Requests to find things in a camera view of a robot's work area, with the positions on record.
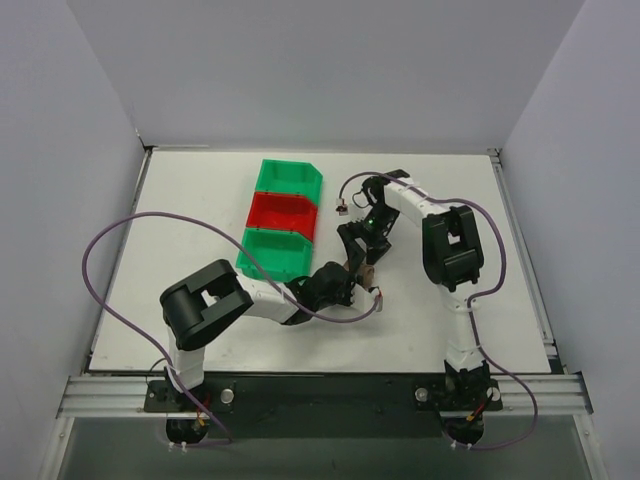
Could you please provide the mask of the red plastic bin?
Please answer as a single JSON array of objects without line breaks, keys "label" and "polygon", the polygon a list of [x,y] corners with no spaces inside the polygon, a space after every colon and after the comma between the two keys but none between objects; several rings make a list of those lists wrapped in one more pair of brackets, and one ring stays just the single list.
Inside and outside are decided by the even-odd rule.
[{"label": "red plastic bin", "polygon": [[246,226],[295,232],[313,241],[317,214],[318,207],[305,196],[256,191]]}]

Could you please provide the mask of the green plastic bin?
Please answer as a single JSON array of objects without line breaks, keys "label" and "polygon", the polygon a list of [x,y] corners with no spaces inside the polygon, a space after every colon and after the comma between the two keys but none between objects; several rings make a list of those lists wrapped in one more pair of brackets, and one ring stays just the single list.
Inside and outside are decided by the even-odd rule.
[{"label": "green plastic bin", "polygon": [[286,283],[310,273],[313,246],[297,232],[246,228],[242,246],[277,282]]},{"label": "green plastic bin", "polygon": [[311,163],[264,159],[255,190],[304,196],[318,205],[322,196],[323,175]]}]

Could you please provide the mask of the tan sock with striped cuff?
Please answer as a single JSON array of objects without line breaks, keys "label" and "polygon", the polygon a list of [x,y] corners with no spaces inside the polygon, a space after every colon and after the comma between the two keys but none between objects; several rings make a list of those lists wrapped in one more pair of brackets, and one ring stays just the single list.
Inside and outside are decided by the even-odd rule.
[{"label": "tan sock with striped cuff", "polygon": [[373,265],[362,262],[355,272],[352,272],[350,269],[350,263],[346,260],[343,264],[343,268],[347,272],[347,276],[343,282],[344,289],[349,287],[353,290],[355,286],[360,286],[367,292],[371,292],[374,289],[373,283],[375,278],[375,268]]}]

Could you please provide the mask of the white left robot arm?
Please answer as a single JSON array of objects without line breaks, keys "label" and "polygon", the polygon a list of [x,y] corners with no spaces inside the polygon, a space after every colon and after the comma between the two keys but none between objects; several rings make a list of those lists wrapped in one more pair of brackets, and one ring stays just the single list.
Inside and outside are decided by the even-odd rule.
[{"label": "white left robot arm", "polygon": [[203,398],[206,346],[241,316],[294,326],[334,306],[364,314],[374,305],[374,297],[336,262],[326,263],[312,276],[270,284],[217,260],[167,288],[160,304],[171,331],[173,366],[167,398],[179,410],[190,411]]}]

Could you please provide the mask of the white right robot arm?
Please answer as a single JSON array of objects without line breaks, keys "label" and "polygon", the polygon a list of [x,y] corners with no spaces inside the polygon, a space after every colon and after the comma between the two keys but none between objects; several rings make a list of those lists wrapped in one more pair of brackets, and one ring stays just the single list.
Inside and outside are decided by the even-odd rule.
[{"label": "white right robot arm", "polygon": [[443,394],[450,405],[464,408],[491,389],[489,366],[469,318],[471,295],[484,266],[474,214],[468,206],[445,208],[429,200],[402,169],[360,176],[369,211],[360,217],[352,214],[349,222],[337,228],[347,255],[346,268],[358,274],[363,265],[380,260],[391,248],[388,236],[399,216],[419,228],[422,265],[446,309]]}]

